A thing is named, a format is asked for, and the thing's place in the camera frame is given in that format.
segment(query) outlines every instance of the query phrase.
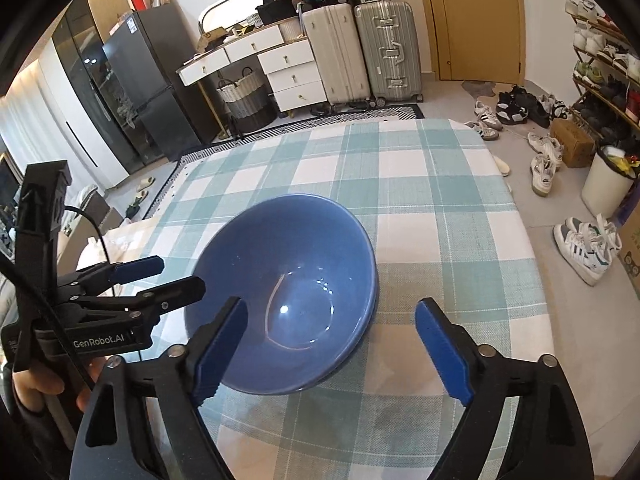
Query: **tablecloth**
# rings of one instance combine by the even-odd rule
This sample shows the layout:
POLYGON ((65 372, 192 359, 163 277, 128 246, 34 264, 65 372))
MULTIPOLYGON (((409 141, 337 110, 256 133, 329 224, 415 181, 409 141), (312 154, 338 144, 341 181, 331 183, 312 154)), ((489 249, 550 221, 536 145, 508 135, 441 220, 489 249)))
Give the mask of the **tablecloth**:
MULTIPOLYGON (((505 356, 553 353, 510 192, 478 134, 453 121, 336 124, 238 146, 185 166, 142 251, 162 256, 165 271, 127 292, 189 275, 227 221, 293 192, 343 204, 369 234, 380 276, 370 331, 319 386, 274 397, 221 386, 202 418, 238 480, 425 479, 463 407, 444 392, 415 332, 420 298, 434 297, 476 342, 505 356)), ((147 358, 185 342, 183 313, 163 316, 153 339, 147 358)), ((508 399, 484 478, 499 468, 515 407, 508 399)))

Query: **black and white patterned rug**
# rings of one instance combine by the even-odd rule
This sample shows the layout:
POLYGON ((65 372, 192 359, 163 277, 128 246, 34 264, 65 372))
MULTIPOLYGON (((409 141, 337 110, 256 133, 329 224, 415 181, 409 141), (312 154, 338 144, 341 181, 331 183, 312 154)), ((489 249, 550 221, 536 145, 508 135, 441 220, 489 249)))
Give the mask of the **black and white patterned rug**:
POLYGON ((267 128, 259 132, 247 134, 244 139, 234 140, 229 139, 217 144, 210 144, 204 147, 195 148, 189 152, 185 152, 180 156, 180 159, 176 163, 175 169, 172 174, 164 183, 164 186, 160 189, 154 201, 149 206, 144 219, 151 218, 158 206, 162 202, 162 199, 166 195, 167 190, 172 186, 175 179, 178 177, 182 168, 201 158, 206 158, 217 152, 224 152, 225 150, 231 150, 236 146, 242 146, 243 144, 251 144, 256 140, 269 139, 282 134, 288 134, 289 132, 299 132, 300 130, 306 130, 307 128, 313 128, 315 126, 326 126, 328 124, 345 123, 348 121, 361 121, 365 119, 376 119, 385 117, 395 117, 399 120, 410 119, 423 119, 424 114, 415 104, 388 106, 386 108, 374 108, 371 110, 350 110, 348 112, 341 112, 338 114, 330 115, 327 117, 313 117, 311 119, 304 119, 295 123, 282 124, 281 126, 275 126, 273 128, 267 128))

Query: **bowl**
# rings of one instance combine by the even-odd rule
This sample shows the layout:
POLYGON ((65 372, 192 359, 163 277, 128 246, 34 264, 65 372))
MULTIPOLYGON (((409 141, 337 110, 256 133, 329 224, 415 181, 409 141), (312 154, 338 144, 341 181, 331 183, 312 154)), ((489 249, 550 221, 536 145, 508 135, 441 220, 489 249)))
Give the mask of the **bowl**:
POLYGON ((247 329, 222 382, 249 394, 290 394, 327 378, 356 348, 378 300, 366 231, 341 205, 309 194, 240 213, 209 242, 193 274, 207 291, 185 309, 189 336, 229 296, 247 303, 247 329))

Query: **wooden door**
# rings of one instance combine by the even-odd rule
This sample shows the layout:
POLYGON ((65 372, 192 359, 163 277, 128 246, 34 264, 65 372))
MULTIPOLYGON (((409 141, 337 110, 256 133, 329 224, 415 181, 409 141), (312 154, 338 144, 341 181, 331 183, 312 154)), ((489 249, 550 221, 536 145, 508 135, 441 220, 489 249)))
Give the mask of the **wooden door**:
POLYGON ((521 83, 522 0, 425 0, 440 79, 521 83))

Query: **drawer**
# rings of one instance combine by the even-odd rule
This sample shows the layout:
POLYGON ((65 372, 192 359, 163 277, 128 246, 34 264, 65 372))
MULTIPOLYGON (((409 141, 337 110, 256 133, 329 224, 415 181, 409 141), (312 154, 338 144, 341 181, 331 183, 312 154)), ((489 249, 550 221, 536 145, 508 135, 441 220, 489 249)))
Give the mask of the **drawer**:
POLYGON ((235 40, 225 46, 226 54, 229 61, 233 63, 263 50, 267 50, 272 46, 283 44, 282 33, 278 27, 268 27, 264 30, 254 32, 246 38, 235 40))
POLYGON ((274 92, 321 80, 315 61, 285 68, 284 70, 278 70, 277 72, 270 73, 267 77, 269 78, 269 83, 271 83, 271 89, 273 89, 274 92))
POLYGON ((326 101, 321 81, 294 86, 273 94, 281 112, 326 101))
POLYGON ((258 56, 265 74, 277 72, 283 68, 315 61, 309 41, 297 41, 280 48, 274 48, 258 56))
POLYGON ((198 79, 220 70, 223 66, 229 64, 229 58, 226 56, 224 48, 215 50, 206 56, 202 56, 198 60, 178 70, 180 79, 185 86, 195 83, 198 79))

